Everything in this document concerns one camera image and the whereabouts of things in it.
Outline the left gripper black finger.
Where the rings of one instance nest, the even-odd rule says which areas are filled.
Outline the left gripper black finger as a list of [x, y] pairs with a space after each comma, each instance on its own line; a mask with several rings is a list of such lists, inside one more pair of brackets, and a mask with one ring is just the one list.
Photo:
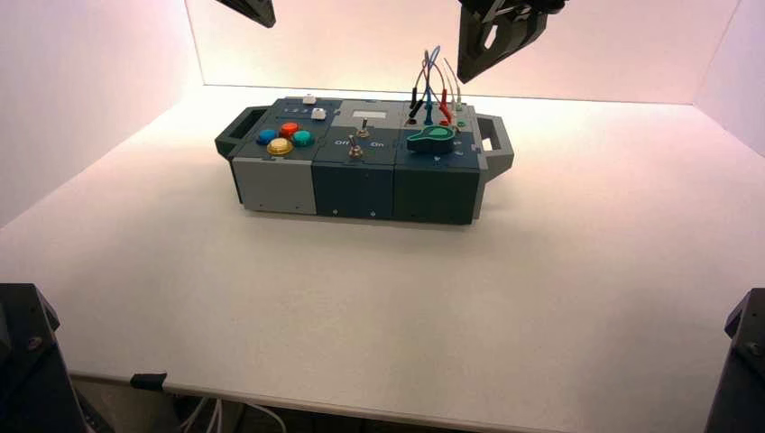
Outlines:
[[265, 28], [272, 28], [276, 24], [272, 0], [218, 0], [218, 2]]

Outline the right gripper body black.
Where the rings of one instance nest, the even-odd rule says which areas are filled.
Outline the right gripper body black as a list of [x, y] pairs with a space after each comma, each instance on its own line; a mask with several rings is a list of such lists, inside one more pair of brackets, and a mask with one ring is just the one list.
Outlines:
[[507, 13], [558, 14], [567, 5], [565, 0], [461, 0], [471, 14], [495, 16]]

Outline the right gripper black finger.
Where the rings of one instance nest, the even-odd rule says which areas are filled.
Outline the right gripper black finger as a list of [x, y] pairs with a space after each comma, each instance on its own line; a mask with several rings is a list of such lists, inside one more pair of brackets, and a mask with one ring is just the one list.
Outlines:
[[498, 15], [483, 26], [478, 42], [476, 74], [480, 75], [535, 42], [546, 30], [548, 16], [535, 10]]
[[480, 21], [465, 6], [460, 8], [456, 74], [464, 84], [475, 77], [476, 45], [480, 41]]

